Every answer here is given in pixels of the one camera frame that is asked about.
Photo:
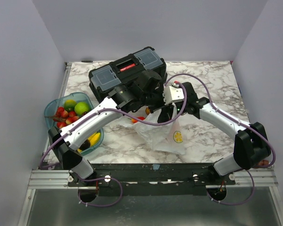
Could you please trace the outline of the white plastic bag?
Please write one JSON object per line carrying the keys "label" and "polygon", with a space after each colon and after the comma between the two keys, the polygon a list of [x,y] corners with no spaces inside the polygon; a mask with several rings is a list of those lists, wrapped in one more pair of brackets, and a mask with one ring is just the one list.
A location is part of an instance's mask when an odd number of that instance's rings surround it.
{"label": "white plastic bag", "polygon": [[184,155],[184,135],[178,120],[163,126],[151,126],[141,122],[133,123],[132,119],[124,116],[117,122],[122,127],[135,130],[146,145],[153,151],[169,152]]}

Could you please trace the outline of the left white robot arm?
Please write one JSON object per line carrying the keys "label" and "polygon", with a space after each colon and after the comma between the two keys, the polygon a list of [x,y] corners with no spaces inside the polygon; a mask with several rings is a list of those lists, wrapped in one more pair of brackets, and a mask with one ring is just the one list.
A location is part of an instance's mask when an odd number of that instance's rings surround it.
{"label": "left white robot arm", "polygon": [[126,113],[139,110],[143,106],[161,107],[164,105],[163,90],[167,73],[146,69],[133,76],[120,80],[112,75],[93,75],[104,79],[104,84],[96,87],[100,103],[87,114],[70,125],[49,130],[50,150],[53,150],[65,170],[78,175],[79,181],[90,186],[95,181],[94,168],[78,152],[78,148],[89,136]]}

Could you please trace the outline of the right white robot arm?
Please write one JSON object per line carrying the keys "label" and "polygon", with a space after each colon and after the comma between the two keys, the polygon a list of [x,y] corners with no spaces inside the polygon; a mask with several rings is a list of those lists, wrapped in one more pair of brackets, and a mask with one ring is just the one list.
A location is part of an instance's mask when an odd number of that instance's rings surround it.
{"label": "right white robot arm", "polygon": [[262,124],[241,121],[218,109],[208,98],[198,98],[191,83],[185,82],[182,85],[187,93],[183,112],[212,124],[234,141],[233,153],[215,162],[208,172],[210,183],[217,185],[230,172],[255,167],[271,154]]}

